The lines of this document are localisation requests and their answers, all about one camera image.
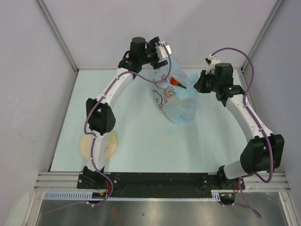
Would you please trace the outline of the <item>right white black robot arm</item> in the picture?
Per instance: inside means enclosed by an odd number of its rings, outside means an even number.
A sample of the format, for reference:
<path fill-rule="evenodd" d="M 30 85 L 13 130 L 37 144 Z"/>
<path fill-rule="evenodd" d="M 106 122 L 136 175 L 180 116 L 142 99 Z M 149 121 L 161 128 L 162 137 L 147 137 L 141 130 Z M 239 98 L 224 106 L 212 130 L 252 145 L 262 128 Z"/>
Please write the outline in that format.
<path fill-rule="evenodd" d="M 234 84 L 232 65 L 209 60 L 208 68 L 201 71 L 194 89 L 199 93 L 215 93 L 216 99 L 234 116 L 247 141 L 239 160 L 218 169 L 218 186 L 228 189 L 234 180 L 257 175 L 261 171 L 269 172 L 265 181 L 270 182 L 273 171 L 280 166 L 285 140 L 258 118 L 247 100 L 246 92 L 240 85 Z"/>

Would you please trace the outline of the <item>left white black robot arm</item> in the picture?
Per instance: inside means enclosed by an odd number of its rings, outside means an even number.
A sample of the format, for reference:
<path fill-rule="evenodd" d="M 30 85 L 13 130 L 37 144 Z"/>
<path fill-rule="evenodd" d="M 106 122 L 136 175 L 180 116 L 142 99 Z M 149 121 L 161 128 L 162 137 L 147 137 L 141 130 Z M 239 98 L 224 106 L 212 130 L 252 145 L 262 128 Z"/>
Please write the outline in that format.
<path fill-rule="evenodd" d="M 113 106 L 127 85 L 139 76 L 143 65 L 151 65 L 155 70 L 166 65 L 171 67 L 171 54 L 169 45 L 159 37 L 150 41 L 142 37 L 132 38 L 130 48 L 119 62 L 109 85 L 98 97 L 86 101 L 84 133 L 91 137 L 90 156 L 79 175 L 78 189 L 98 189 L 105 184 L 113 188 L 112 180 L 104 174 L 107 138 L 116 124 Z"/>

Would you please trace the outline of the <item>round beige ceramic plate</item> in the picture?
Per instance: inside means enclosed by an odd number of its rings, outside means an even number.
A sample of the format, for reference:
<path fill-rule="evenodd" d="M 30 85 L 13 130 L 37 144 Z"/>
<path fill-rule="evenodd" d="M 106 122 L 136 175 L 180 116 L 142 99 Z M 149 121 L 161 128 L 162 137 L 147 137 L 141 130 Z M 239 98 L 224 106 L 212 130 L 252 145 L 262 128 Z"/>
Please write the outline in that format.
<path fill-rule="evenodd" d="M 84 135 L 79 143 L 79 152 L 86 160 L 89 160 L 91 158 L 92 141 L 92 135 Z M 115 154 L 118 145 L 118 135 L 116 131 L 113 130 L 108 134 L 106 139 L 103 139 L 101 142 L 99 140 L 95 141 L 93 148 L 93 157 L 101 157 L 102 159 L 104 159 L 104 161 L 106 161 Z"/>

